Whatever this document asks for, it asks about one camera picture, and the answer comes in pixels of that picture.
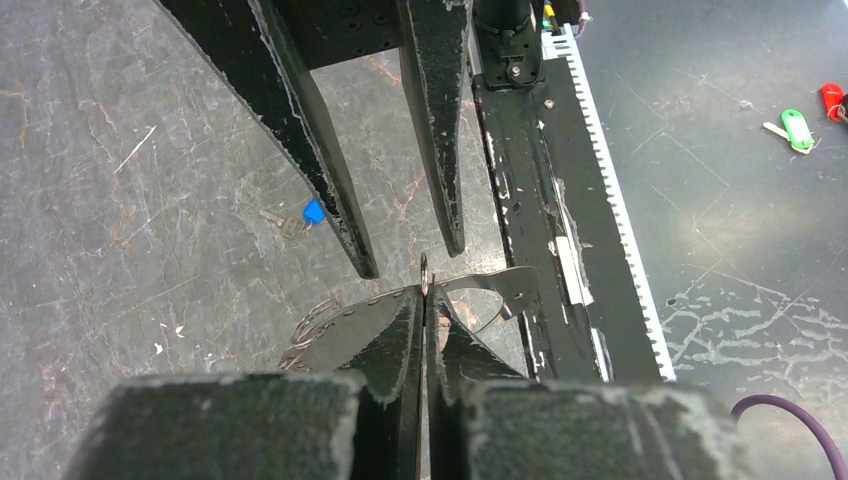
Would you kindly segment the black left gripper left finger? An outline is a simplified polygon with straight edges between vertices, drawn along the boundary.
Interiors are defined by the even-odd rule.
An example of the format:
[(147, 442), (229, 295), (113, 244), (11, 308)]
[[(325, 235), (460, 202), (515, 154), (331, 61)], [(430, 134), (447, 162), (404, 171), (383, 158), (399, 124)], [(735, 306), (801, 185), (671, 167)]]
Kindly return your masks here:
[(117, 386), (69, 479), (415, 479), (421, 470), (424, 294), (372, 298), (388, 325), (325, 372), (173, 374)]

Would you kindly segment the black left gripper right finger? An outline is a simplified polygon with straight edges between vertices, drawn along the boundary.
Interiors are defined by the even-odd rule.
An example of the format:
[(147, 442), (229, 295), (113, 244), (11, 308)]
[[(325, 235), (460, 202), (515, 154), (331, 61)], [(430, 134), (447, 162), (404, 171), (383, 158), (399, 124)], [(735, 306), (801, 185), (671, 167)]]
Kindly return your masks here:
[(536, 382), (457, 319), (425, 304), (430, 472), (435, 479), (750, 479), (736, 427), (680, 383)]

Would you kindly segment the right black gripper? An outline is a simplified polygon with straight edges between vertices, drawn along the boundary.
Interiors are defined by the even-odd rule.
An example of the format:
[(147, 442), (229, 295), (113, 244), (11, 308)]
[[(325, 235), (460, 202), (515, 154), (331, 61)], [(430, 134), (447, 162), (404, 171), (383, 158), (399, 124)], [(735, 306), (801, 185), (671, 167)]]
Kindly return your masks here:
[(163, 1), (160, 6), (299, 170), (364, 279), (378, 277), (377, 262), (310, 70), (401, 46), (402, 86), (434, 213), (448, 255), (464, 252), (458, 136), (470, 1)]

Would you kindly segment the blue tagged key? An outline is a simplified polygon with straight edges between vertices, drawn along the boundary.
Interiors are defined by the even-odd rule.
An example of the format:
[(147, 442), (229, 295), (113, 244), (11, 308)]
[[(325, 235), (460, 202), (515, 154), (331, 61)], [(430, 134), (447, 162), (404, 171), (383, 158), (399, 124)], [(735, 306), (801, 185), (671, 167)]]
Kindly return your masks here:
[(309, 231), (312, 227), (325, 222), (327, 216), (317, 199), (310, 200), (298, 216), (281, 216), (260, 209), (259, 216), (275, 226), (286, 239), (294, 239)]

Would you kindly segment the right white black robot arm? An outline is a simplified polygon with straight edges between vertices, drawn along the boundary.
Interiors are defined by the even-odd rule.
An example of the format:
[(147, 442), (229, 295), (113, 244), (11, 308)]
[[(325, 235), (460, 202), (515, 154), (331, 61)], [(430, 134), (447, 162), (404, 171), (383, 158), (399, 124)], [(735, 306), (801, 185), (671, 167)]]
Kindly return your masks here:
[(387, 50), (401, 79), (447, 252), (464, 251), (458, 129), (477, 48), (485, 82), (544, 76), (538, 1), (165, 1), (162, 10), (309, 184), (358, 275), (378, 267), (314, 70)]

